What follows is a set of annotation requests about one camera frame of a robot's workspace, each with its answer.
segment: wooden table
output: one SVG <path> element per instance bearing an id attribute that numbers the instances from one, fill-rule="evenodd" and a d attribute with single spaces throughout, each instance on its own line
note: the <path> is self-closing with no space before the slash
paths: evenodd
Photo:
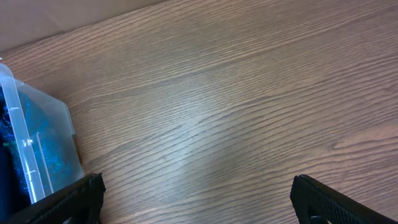
<path id="1" fill-rule="evenodd" d="M 0 56 L 70 107 L 103 223 L 297 223 L 297 174 L 398 220 L 396 0 L 170 0 Z"/>

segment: clear plastic bin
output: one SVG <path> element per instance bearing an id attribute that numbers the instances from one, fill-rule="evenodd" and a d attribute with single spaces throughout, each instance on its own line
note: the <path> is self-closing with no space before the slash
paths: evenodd
<path id="1" fill-rule="evenodd" d="M 82 178 L 66 104 L 14 79 L 1 63 L 0 84 L 30 201 L 35 203 Z"/>

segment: black object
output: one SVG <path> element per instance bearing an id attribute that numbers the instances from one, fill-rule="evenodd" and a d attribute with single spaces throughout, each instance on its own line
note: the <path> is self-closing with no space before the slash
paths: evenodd
<path id="1" fill-rule="evenodd" d="M 397 224 L 307 175 L 294 177 L 290 199 L 300 224 Z"/>
<path id="2" fill-rule="evenodd" d="M 101 174 L 90 174 L 0 224 L 91 224 L 100 222 L 105 186 Z"/>

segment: brown wooden tabletop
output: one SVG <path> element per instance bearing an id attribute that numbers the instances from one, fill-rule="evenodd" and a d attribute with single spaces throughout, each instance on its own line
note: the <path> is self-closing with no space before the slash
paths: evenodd
<path id="1" fill-rule="evenodd" d="M 297 174 L 398 220 L 396 0 L 170 0 L 0 56 L 69 106 L 103 223 L 297 223 Z"/>

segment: translucent plastic box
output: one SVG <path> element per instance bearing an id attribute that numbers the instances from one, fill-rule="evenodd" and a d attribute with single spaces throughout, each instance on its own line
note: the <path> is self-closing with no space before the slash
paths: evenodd
<path id="1" fill-rule="evenodd" d="M 14 79 L 1 63 L 0 84 L 30 201 L 35 203 L 82 178 L 66 104 Z"/>

